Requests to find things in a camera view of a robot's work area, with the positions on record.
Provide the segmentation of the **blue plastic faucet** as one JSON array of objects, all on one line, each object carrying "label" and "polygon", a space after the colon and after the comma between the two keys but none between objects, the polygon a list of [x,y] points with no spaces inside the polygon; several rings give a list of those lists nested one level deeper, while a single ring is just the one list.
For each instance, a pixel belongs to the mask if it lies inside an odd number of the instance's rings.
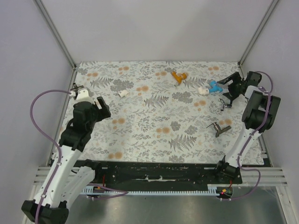
[{"label": "blue plastic faucet", "polygon": [[217,83],[215,80],[212,80],[212,81],[209,83],[209,86],[210,86],[210,88],[208,89],[208,90],[209,90],[209,93],[223,92],[223,88],[220,87],[220,86],[218,85],[218,83]]}]

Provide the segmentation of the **white plastic elbow fitting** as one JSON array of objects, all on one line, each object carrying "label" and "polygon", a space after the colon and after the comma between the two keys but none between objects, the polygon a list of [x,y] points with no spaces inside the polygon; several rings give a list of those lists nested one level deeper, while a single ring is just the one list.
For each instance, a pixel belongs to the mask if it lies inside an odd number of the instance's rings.
[{"label": "white plastic elbow fitting", "polygon": [[210,91],[208,88],[199,87],[198,93],[202,96],[209,95]]}]

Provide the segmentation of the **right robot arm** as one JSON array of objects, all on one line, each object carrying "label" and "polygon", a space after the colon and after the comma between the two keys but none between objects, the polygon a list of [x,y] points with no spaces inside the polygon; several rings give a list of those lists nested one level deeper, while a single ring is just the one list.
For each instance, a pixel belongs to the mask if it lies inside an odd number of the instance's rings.
[{"label": "right robot arm", "polygon": [[273,81],[265,72],[249,71],[246,78],[235,72],[217,83],[226,84],[230,81],[228,92],[223,95],[231,103],[240,95],[248,102],[242,115],[241,133],[232,149],[217,163],[214,171],[215,180],[221,184],[238,176],[243,158],[252,144],[273,126],[281,102],[280,97],[272,95]]}]

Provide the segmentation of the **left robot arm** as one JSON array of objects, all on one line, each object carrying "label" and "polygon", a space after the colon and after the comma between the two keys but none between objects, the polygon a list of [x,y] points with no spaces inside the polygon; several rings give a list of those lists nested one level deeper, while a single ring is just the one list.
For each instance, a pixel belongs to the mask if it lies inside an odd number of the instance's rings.
[{"label": "left robot arm", "polygon": [[77,102],[73,118],[61,134],[58,157],[54,160],[41,188],[32,200],[24,201],[21,210],[35,224],[64,224],[69,210],[82,190],[90,183],[99,183],[103,178],[99,164],[86,160],[74,178],[68,181],[76,161],[91,139],[97,122],[111,117],[109,106],[103,97],[97,102],[85,98]]}]

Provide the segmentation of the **small chrome faucet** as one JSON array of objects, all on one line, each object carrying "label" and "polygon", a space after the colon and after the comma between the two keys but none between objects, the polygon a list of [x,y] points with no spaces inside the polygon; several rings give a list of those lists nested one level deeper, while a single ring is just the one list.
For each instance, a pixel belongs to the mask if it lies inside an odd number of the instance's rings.
[{"label": "small chrome faucet", "polygon": [[226,109],[226,108],[228,108],[228,109],[232,108],[232,105],[231,104],[226,104],[223,99],[220,98],[219,101],[221,103],[220,111],[224,111],[224,109]]}]

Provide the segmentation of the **dark metal faucet left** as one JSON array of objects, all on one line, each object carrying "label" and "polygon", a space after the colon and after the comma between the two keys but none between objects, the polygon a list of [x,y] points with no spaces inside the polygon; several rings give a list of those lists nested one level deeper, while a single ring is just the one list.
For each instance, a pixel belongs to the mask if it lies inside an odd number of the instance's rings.
[{"label": "dark metal faucet left", "polygon": [[70,91],[73,92],[78,92],[80,89],[82,89],[84,86],[83,85],[77,85],[76,83],[72,84],[72,87],[70,89]]}]

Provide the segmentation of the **orange plastic faucet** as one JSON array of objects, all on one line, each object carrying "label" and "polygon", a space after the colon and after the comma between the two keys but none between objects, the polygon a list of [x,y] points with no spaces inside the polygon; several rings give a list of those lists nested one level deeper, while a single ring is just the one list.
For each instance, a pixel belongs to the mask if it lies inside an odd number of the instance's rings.
[{"label": "orange plastic faucet", "polygon": [[177,72],[173,71],[171,75],[176,80],[176,85],[180,85],[183,80],[187,79],[187,75],[185,73],[178,74]]}]

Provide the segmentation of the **floral patterned mat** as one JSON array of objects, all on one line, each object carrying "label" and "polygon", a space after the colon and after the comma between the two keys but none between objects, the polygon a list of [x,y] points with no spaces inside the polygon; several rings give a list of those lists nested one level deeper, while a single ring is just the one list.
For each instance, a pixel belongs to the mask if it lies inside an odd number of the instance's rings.
[{"label": "floral patterned mat", "polygon": [[[202,96],[208,87],[238,71],[234,62],[82,62],[76,84],[102,96],[111,117],[95,125],[80,158],[99,161],[217,163],[242,129],[247,101],[238,97],[220,111],[221,93]],[[185,73],[180,85],[171,73]],[[118,92],[127,90],[121,98]],[[213,122],[232,128],[215,137]]]}]

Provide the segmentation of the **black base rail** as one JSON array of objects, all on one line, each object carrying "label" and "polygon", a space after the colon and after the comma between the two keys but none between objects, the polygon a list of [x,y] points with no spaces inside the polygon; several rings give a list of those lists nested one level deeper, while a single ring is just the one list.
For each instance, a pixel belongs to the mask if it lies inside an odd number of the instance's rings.
[{"label": "black base rail", "polygon": [[84,165],[95,169],[92,183],[124,191],[204,191],[209,184],[242,183],[240,173],[236,178],[218,173],[215,164],[79,160],[74,166]]}]

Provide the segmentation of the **right aluminium frame post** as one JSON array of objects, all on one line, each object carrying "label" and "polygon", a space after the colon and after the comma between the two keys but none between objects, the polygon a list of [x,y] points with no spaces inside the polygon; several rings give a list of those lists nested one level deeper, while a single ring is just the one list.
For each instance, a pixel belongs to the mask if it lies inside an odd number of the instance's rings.
[{"label": "right aluminium frame post", "polygon": [[262,19],[260,20],[257,28],[255,29],[245,51],[243,52],[238,65],[239,67],[242,67],[244,64],[245,60],[247,59],[248,55],[250,54],[252,48],[254,47],[255,43],[257,42],[259,36],[261,35],[262,31],[264,30],[266,24],[268,23],[270,17],[272,16],[273,12],[275,11],[276,7],[280,3],[280,0],[272,0],[264,13]]}]

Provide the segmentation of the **aluminium frame post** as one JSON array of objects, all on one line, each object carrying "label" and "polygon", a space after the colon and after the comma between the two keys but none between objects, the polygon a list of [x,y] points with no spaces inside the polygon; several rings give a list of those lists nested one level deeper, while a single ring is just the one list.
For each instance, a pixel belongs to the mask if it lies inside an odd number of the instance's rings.
[{"label": "aluminium frame post", "polygon": [[260,20],[257,28],[255,29],[245,51],[243,52],[238,65],[239,67],[242,67],[244,64],[245,60],[247,59],[248,55],[250,54],[252,48],[254,47],[255,43],[257,42],[259,36],[261,35],[262,31],[264,30],[266,24],[268,23],[270,17],[272,16],[273,12],[275,11],[276,7],[280,3],[280,0],[272,0],[264,13],[262,19]]},{"label": "aluminium frame post", "polygon": [[52,33],[53,37],[55,38],[57,44],[59,45],[62,53],[64,54],[65,58],[68,61],[68,64],[72,67],[73,70],[76,69],[76,63],[74,59],[72,58],[71,54],[69,53],[65,42],[63,41],[58,29],[56,28],[56,25],[54,24],[46,6],[44,5],[42,0],[33,0],[36,7],[38,8],[39,12],[41,13],[41,16],[43,17],[45,23],[47,24],[48,28],[50,29],[50,32]]}]

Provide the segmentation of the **left aluminium frame post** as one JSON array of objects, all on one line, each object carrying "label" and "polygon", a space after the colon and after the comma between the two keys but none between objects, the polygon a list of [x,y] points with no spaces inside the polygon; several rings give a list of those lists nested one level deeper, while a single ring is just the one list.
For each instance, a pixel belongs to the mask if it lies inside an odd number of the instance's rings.
[{"label": "left aluminium frame post", "polygon": [[62,53],[64,54],[65,58],[68,61],[68,64],[72,67],[73,70],[76,69],[76,63],[74,59],[72,58],[71,54],[69,53],[65,42],[63,41],[58,29],[56,28],[56,25],[54,24],[46,6],[44,5],[42,0],[33,0],[36,7],[38,8],[39,12],[41,13],[41,16],[43,17],[45,23],[47,24],[48,28],[50,29],[50,32],[52,33],[53,37],[55,38],[57,44],[59,45]]}]

